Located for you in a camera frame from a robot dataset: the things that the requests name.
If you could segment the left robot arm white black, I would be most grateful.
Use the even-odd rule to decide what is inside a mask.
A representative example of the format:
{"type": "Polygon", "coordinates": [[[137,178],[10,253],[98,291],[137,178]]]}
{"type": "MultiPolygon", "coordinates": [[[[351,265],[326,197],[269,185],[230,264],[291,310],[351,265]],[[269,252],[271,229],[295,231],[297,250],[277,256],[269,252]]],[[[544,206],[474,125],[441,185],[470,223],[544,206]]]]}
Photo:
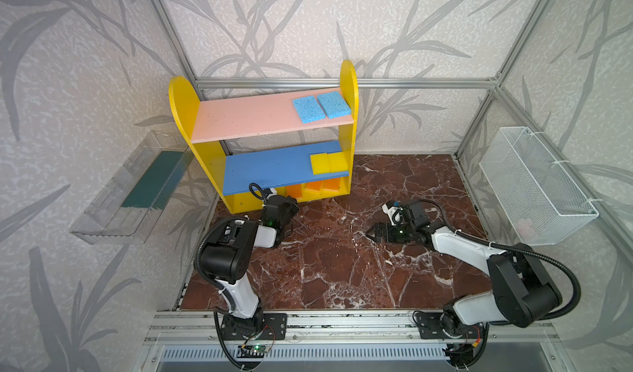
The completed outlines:
{"type": "Polygon", "coordinates": [[[227,311],[215,324],[224,340],[254,337],[265,330],[265,314],[247,276],[255,248],[277,248],[285,229],[299,211],[295,198],[263,197],[260,220],[231,216],[219,220],[197,246],[194,267],[227,302],[227,311]]]}

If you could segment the pale yellow sponge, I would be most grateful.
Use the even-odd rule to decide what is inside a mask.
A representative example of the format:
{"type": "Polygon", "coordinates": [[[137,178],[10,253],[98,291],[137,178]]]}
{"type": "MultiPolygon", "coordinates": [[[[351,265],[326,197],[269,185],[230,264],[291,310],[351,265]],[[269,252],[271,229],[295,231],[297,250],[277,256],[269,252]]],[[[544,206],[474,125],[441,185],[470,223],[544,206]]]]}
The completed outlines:
{"type": "Polygon", "coordinates": [[[286,196],[297,200],[303,198],[303,187],[301,184],[290,185],[285,188],[286,196]]]}

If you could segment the blue sponge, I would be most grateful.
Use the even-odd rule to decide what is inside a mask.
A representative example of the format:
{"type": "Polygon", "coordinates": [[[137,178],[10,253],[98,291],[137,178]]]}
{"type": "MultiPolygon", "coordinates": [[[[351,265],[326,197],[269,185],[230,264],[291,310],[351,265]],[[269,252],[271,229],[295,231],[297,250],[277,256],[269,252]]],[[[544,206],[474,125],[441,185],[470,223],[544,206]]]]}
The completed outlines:
{"type": "Polygon", "coordinates": [[[329,119],[351,115],[351,108],[339,91],[318,95],[316,99],[329,119]]]}
{"type": "Polygon", "coordinates": [[[313,95],[292,100],[292,104],[303,124],[321,121],[326,118],[321,105],[313,95]]]}

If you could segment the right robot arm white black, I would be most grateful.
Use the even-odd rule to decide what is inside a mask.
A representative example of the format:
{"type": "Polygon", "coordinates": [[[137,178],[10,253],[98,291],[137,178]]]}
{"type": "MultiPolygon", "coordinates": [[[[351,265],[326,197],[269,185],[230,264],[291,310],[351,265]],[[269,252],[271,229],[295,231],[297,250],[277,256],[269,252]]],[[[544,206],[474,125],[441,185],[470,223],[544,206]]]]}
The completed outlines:
{"type": "Polygon", "coordinates": [[[486,274],[491,289],[464,296],[441,312],[416,312],[420,330],[441,330],[446,337],[465,337],[470,327],[485,331],[491,325],[526,328],[569,314],[580,303],[582,287],[563,263],[534,251],[525,243],[506,245],[483,240],[455,228],[442,206],[437,221],[426,214],[427,199],[382,205],[387,221],[373,224],[365,235],[375,243],[417,243],[447,254],[486,274]]]}

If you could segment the orange sponge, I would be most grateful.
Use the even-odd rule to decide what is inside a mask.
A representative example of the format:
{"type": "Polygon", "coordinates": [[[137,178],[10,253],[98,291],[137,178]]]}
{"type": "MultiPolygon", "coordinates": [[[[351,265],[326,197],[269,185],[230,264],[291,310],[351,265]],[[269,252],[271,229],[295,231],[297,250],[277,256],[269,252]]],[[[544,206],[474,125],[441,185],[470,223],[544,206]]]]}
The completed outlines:
{"type": "Polygon", "coordinates": [[[320,193],[322,191],[322,181],[306,183],[304,190],[306,192],[320,193]]]}
{"type": "Polygon", "coordinates": [[[321,185],[321,190],[323,190],[323,192],[340,192],[341,178],[323,180],[321,185]]]}

